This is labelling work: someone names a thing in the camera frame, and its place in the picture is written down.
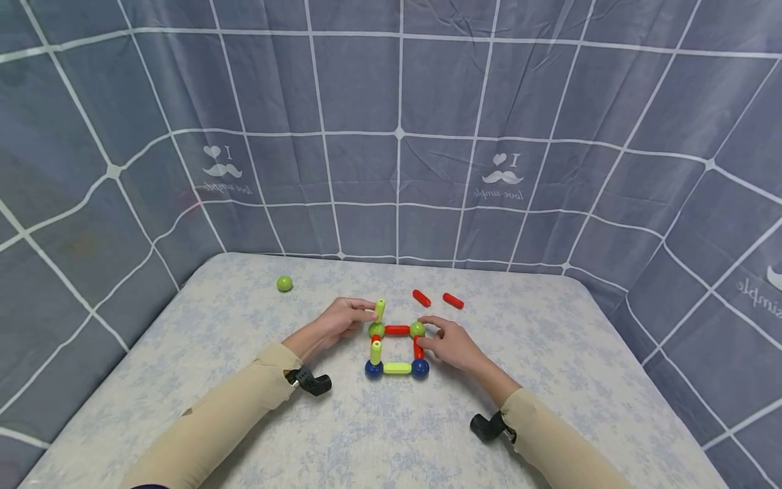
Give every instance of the blue ball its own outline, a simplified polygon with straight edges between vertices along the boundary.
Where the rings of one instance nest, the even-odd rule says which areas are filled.
[[[429,362],[423,358],[413,360],[412,374],[416,379],[425,379],[429,375]]]
[[[377,365],[373,365],[371,361],[367,360],[367,364],[364,365],[364,373],[367,374],[367,377],[370,379],[379,379],[381,375],[383,375],[383,362],[381,361]]]

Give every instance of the white table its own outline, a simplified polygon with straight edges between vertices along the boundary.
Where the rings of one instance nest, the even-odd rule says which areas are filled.
[[[290,275],[294,289],[275,280]],[[432,299],[424,309],[411,296]],[[462,311],[442,300],[450,292]],[[386,299],[385,322],[421,313],[464,325],[476,343],[602,451],[635,487],[725,487],[608,320],[560,276],[228,253],[203,265],[74,416],[22,487],[115,487],[188,406],[316,317],[334,297]],[[423,381],[364,376],[369,338],[342,342],[316,375],[264,418],[207,487],[544,487],[504,437],[485,445],[469,422],[497,409],[438,361]],[[383,341],[411,361],[409,339]]]

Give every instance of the beige sleeve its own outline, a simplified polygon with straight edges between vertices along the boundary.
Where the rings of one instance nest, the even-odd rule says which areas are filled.
[[[266,346],[253,363],[185,411],[131,467],[120,489],[200,486],[266,413],[290,397],[293,387],[282,371],[300,367],[288,348]]]
[[[514,449],[535,466],[553,489],[627,489],[630,483],[534,394],[516,390],[501,408],[516,431]]]

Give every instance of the black wrist strap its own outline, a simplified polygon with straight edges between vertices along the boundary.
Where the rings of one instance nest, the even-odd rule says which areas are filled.
[[[491,419],[486,419],[480,414],[473,416],[470,430],[484,443],[494,440],[503,432],[508,436],[511,444],[516,443],[516,432],[505,424],[500,411],[494,413]]]
[[[301,387],[315,397],[325,394],[332,389],[332,380],[326,376],[315,378],[306,365],[301,369],[291,370],[285,374],[285,378],[294,387]]]

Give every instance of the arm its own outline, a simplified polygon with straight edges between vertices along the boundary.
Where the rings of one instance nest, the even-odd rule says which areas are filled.
[[[514,449],[535,466],[553,489],[630,489],[630,484],[588,441],[526,389],[522,389],[475,345],[464,328],[436,316],[419,321],[439,328],[418,346],[467,372],[500,406],[516,432]]]
[[[265,347],[253,363],[186,410],[131,467],[120,487],[200,486],[266,413],[290,397],[293,387],[283,372],[300,368],[302,361],[355,333],[363,321],[375,319],[374,312],[364,310],[374,308],[366,300],[337,299],[282,344]]]

